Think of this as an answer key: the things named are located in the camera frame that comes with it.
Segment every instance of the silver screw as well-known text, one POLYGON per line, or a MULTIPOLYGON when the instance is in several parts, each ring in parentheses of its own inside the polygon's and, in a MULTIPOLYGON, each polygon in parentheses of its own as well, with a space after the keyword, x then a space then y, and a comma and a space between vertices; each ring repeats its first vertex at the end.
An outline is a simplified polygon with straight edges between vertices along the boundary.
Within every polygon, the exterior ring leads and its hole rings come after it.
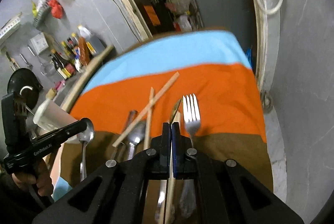
POLYGON ((156 153, 157 153, 157 151, 155 149, 153 149, 153 148, 149 148, 146 151, 147 155, 155 155, 156 153))
POLYGON ((229 167, 235 167, 237 165, 237 162, 234 161, 233 159, 228 159, 226 161, 226 165, 228 165, 229 167))
POLYGON ((106 166, 107 167, 114 167, 116 166, 117 162, 114 159, 110 159, 108 161, 106 161, 106 166))
POLYGON ((195 155, 196 153, 197 153, 197 150, 195 148, 187 149, 187 154, 189 155, 195 155))

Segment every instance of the chopstick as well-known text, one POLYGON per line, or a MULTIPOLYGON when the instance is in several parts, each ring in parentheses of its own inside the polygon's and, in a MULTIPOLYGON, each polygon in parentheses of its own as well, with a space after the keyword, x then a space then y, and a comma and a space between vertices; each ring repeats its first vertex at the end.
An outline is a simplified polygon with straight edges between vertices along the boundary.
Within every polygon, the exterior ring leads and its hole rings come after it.
POLYGON ((144 109, 138 114, 135 120, 128 126, 128 128, 116 139, 113 143, 113 147, 117 147, 136 126, 136 124, 146 115, 148 110, 165 94, 165 92, 174 84, 177 78, 180 76, 179 72, 176 72, 168 82, 159 90, 159 92, 153 97, 152 100, 144 107, 144 109))
MULTIPOLYGON (((154 88, 151 87, 149 102, 153 100, 154 88)), ((150 147, 150 132, 151 132, 151 120, 152 120, 152 107, 148 109, 146 118, 146 128, 145 128, 145 139, 144 139, 144 150, 150 147)))

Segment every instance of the metal fork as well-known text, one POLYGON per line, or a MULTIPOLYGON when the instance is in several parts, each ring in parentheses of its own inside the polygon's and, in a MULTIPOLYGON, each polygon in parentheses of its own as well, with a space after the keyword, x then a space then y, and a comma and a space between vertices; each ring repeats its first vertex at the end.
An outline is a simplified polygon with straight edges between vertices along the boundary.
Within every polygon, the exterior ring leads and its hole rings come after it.
POLYGON ((193 137, 201 127, 198 103, 195 94, 183 96, 183 119, 184 127, 190 135, 191 145, 194 147, 193 137))

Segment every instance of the gray wall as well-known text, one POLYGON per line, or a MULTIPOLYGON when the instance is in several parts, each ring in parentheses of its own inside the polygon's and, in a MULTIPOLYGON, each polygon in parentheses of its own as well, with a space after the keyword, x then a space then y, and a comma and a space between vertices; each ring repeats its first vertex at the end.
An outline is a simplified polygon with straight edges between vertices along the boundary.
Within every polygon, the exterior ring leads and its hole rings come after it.
MULTIPOLYGON (((43 32, 51 34, 58 42, 66 40, 71 32, 78 31, 77 25, 82 24, 88 27, 92 32, 104 41, 106 45, 114 45, 117 53, 122 53, 125 49, 136 43, 136 38, 132 34, 124 17, 120 13, 117 6, 111 0, 58 0, 63 6, 65 16, 58 20, 52 16, 48 16, 45 25, 41 26, 43 32)), ((0 27, 2 27, 10 18, 19 12, 22 12, 21 27, 13 35, 11 35, 4 43, 8 52, 16 59, 21 67, 25 64, 18 54, 22 52, 26 58, 34 65, 33 72, 40 79, 45 91, 53 86, 54 82, 60 78, 53 77, 50 80, 40 74, 39 64, 27 49, 30 38, 39 33, 32 26, 31 0, 2 0, 0 2, 0 27)), ((42 54, 43 58, 47 57, 47 52, 42 54)), ((0 55, 0 97, 6 94, 7 82, 12 71, 4 56, 0 55)), ((5 153, 3 143, 3 128, 0 118, 0 157, 5 153)))
POLYGON ((310 223, 334 189, 334 0, 284 0, 272 95, 287 205, 310 223))

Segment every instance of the light blue stripe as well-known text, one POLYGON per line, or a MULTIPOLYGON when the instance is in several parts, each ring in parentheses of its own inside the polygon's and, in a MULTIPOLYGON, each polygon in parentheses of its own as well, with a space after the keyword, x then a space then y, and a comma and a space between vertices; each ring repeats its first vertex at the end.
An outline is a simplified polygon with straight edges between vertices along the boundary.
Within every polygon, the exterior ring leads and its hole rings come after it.
POLYGON ((94 87, 201 64, 251 66, 235 36, 227 31, 199 31, 152 41, 104 65, 83 93, 94 87))

